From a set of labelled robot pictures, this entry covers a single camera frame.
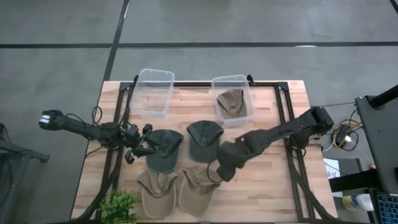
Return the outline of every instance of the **white bottle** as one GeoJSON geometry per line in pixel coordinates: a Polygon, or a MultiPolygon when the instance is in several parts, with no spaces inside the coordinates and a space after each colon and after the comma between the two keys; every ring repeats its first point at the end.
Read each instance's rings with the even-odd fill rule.
{"type": "Polygon", "coordinates": [[[347,195],[343,197],[343,205],[347,210],[373,211],[373,204],[369,194],[347,195]]]}

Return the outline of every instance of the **transparent storage container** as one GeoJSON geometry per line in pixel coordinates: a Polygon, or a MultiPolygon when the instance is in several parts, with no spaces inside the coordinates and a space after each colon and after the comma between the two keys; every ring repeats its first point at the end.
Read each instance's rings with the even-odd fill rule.
{"type": "Polygon", "coordinates": [[[244,75],[230,75],[225,77],[216,77],[211,80],[211,87],[215,95],[214,102],[217,112],[217,118],[224,128],[239,126],[253,120],[256,116],[253,107],[252,95],[249,82],[244,75]],[[246,116],[240,118],[224,118],[218,106],[217,97],[227,90],[243,90],[243,99],[246,105],[246,116]]]}
{"type": "Polygon", "coordinates": [[[174,73],[143,69],[132,94],[130,109],[145,120],[165,120],[173,97],[174,73]]]}

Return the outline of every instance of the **potted plant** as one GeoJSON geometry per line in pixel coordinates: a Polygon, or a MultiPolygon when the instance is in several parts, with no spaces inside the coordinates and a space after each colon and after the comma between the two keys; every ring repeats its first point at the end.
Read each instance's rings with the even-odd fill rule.
{"type": "Polygon", "coordinates": [[[137,222],[137,215],[132,212],[134,205],[139,203],[132,192],[118,190],[111,192],[109,200],[101,202],[101,223],[121,224],[137,222]]]}

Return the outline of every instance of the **baseball cap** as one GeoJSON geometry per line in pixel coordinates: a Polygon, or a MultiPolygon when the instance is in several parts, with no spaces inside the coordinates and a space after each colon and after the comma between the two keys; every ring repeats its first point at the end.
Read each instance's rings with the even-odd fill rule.
{"type": "Polygon", "coordinates": [[[159,129],[151,132],[150,137],[160,145],[150,146],[156,153],[146,157],[148,167],[155,172],[173,172],[177,165],[178,146],[184,136],[173,130],[159,129]]]}
{"type": "Polygon", "coordinates": [[[217,96],[217,102],[224,119],[241,118],[247,115],[243,90],[228,90],[217,96]]]}
{"type": "Polygon", "coordinates": [[[180,208],[194,216],[202,216],[208,208],[214,191],[221,182],[212,180],[220,179],[215,171],[209,170],[209,177],[204,167],[190,167],[183,170],[182,182],[178,203],[180,208]]]}
{"type": "Polygon", "coordinates": [[[191,159],[196,162],[213,162],[224,129],[214,121],[197,121],[190,124],[187,131],[190,134],[191,159]]]}
{"type": "Polygon", "coordinates": [[[176,173],[161,174],[144,171],[137,183],[141,186],[141,201],[145,214],[149,218],[164,218],[175,208],[175,180],[176,173]]]}

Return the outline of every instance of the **wooden tabletop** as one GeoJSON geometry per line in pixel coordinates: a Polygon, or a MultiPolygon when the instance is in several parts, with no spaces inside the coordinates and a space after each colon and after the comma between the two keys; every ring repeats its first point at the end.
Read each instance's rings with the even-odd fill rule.
{"type": "MultiPolygon", "coordinates": [[[[301,80],[287,82],[289,83],[294,114],[298,117],[310,107],[304,82],[301,80]]],[[[102,123],[113,120],[119,84],[120,82],[104,82],[98,104],[104,112],[102,123]]],[[[257,111],[256,120],[244,126],[225,129],[224,135],[221,137],[222,140],[232,141],[235,137],[250,130],[269,129],[280,124],[275,90],[272,87],[252,87],[251,92],[257,111]]],[[[150,123],[154,129],[173,129],[185,136],[183,143],[180,145],[180,157],[175,170],[179,175],[176,182],[177,190],[179,190],[182,183],[182,170],[186,167],[198,165],[190,160],[188,155],[189,137],[186,127],[199,120],[216,121],[213,99],[214,96],[209,87],[175,87],[166,121],[144,121],[135,112],[130,113],[130,123],[137,124],[140,129],[146,123],[150,123]]],[[[289,120],[284,95],[282,95],[282,101],[285,108],[285,117],[289,120]]],[[[99,146],[96,141],[90,142],[88,152],[99,146]]],[[[106,150],[102,149],[86,158],[72,218],[81,215],[98,193],[105,157],[106,150]]],[[[320,148],[317,146],[307,147],[304,161],[312,192],[326,210],[337,217],[320,148]]],[[[123,161],[119,189],[132,190],[138,198],[141,198],[141,189],[136,182],[136,178],[146,169],[145,157],[136,159],[133,165],[123,161]]],[[[308,217],[303,192],[300,192],[300,198],[304,216],[308,217]]],[[[221,187],[215,191],[210,206],[202,217],[194,217],[185,213],[178,207],[178,204],[173,214],[163,220],[146,218],[141,204],[137,205],[136,210],[141,218],[140,222],[297,221],[284,143],[282,140],[272,143],[262,155],[247,161],[243,169],[237,169],[233,180],[223,182],[221,187]]]]}

